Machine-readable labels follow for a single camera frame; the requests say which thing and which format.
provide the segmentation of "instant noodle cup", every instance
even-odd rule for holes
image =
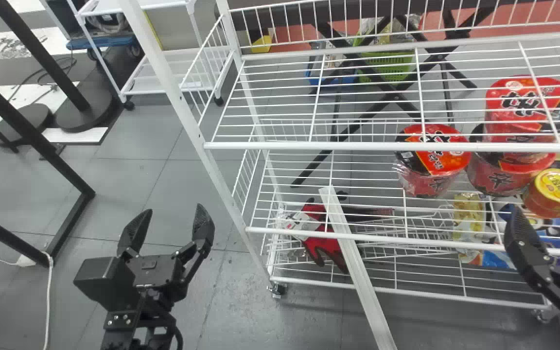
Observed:
[[[537,81],[560,133],[560,81],[548,77],[539,77]],[[513,135],[485,135],[484,141],[554,142],[554,131],[546,108],[530,76],[520,75],[498,80],[487,90],[485,97],[488,109],[485,113],[485,133]],[[519,135],[528,133],[538,135]]]
[[[560,217],[560,169],[551,168],[539,173],[522,194],[522,201],[538,217]]]
[[[422,126],[403,129],[397,142],[423,142]],[[468,142],[459,131],[442,124],[425,125],[426,142]],[[403,188],[419,198],[433,198],[445,192],[471,159],[464,151],[397,151],[399,180]]]
[[[471,142],[481,140],[483,126],[473,130]],[[535,162],[519,162],[501,152],[475,152],[466,168],[468,180],[481,193],[510,197],[523,189],[544,169],[553,164],[556,154],[545,153]]]

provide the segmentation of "black stool base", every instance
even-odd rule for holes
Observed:
[[[55,124],[69,133],[80,133],[115,116],[118,103],[111,90],[101,81],[85,81],[77,87],[89,102],[90,108],[85,111],[78,110],[75,105],[66,100],[55,115]]]
[[[27,119],[31,125],[42,133],[47,128],[47,124],[51,121],[53,114],[49,111],[49,107],[43,104],[31,104],[25,107],[21,107],[18,111]],[[23,137],[14,130],[5,120],[0,122],[0,132],[10,140],[13,146],[19,146],[20,144],[27,144],[23,141]],[[0,141],[0,146],[6,146],[4,142]]]

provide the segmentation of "white cable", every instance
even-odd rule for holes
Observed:
[[[42,350],[47,350],[47,346],[49,345],[49,319],[51,318],[51,277],[53,276],[53,258],[48,253],[42,252],[44,255],[47,255],[47,259],[49,259],[49,278],[47,279],[47,316],[45,321],[45,341],[44,346],[42,346]],[[3,261],[0,259],[0,262],[4,264],[8,264],[10,266],[18,266],[17,263],[11,263],[7,261]]]
[[[49,345],[49,319],[51,318],[51,276],[53,275],[53,258],[46,252],[42,252],[47,255],[49,259],[49,279],[47,280],[47,316],[45,321],[45,343],[42,350],[47,350]]]

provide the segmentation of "yellow can lid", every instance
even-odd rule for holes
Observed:
[[[535,178],[535,188],[551,201],[560,203],[560,169],[546,169]]]

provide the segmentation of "noodle cup lid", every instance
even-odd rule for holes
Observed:
[[[560,203],[560,169],[546,169],[533,181],[535,188],[547,199]]]
[[[422,125],[414,124],[396,137],[397,142],[423,142]],[[425,142],[468,142],[459,131],[443,124],[425,125]],[[465,151],[396,151],[395,155],[409,169],[421,175],[453,175],[464,169],[471,160]]]
[[[470,137],[471,142],[481,142],[483,130],[483,124],[476,126]],[[546,169],[551,166],[556,159],[556,153],[546,153],[546,156],[536,162],[520,162],[509,157],[508,154],[504,152],[475,152],[475,154],[502,171],[521,175],[536,173],[537,171]]]
[[[549,77],[537,78],[542,94],[546,100],[548,111],[556,121],[560,131],[560,81]],[[493,119],[502,121],[527,121],[516,124],[516,128],[526,132],[551,132],[547,121],[546,110],[542,98],[538,95],[535,82],[529,75],[518,75],[495,82],[485,94],[487,109],[511,109],[511,111],[489,111]]]

